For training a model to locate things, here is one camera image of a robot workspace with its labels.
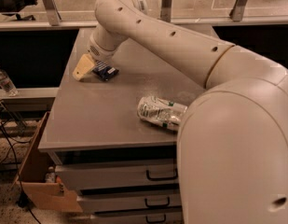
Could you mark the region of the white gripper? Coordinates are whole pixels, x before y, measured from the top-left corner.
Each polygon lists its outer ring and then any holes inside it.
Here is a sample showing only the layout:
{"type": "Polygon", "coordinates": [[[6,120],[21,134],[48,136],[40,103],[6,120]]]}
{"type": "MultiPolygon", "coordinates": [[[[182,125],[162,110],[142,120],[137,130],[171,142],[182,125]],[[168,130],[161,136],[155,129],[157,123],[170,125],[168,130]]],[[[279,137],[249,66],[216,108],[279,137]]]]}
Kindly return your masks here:
{"type": "Polygon", "coordinates": [[[73,71],[73,78],[77,81],[84,78],[95,68],[96,62],[94,60],[106,62],[111,59],[118,47],[127,39],[128,37],[125,35],[111,33],[102,26],[97,26],[89,36],[88,51],[90,54],[81,56],[73,71]]]}

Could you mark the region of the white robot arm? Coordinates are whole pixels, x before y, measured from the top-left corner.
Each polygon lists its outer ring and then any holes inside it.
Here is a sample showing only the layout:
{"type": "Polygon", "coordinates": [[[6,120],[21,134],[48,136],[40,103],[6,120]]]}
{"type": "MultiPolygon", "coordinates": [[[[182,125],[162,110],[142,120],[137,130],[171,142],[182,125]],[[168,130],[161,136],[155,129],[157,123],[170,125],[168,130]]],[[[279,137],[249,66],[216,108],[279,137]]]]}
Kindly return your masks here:
{"type": "Polygon", "coordinates": [[[130,38],[205,90],[177,137],[185,224],[288,224],[288,69],[151,18],[145,0],[96,0],[95,17],[93,58],[130,38]]]}

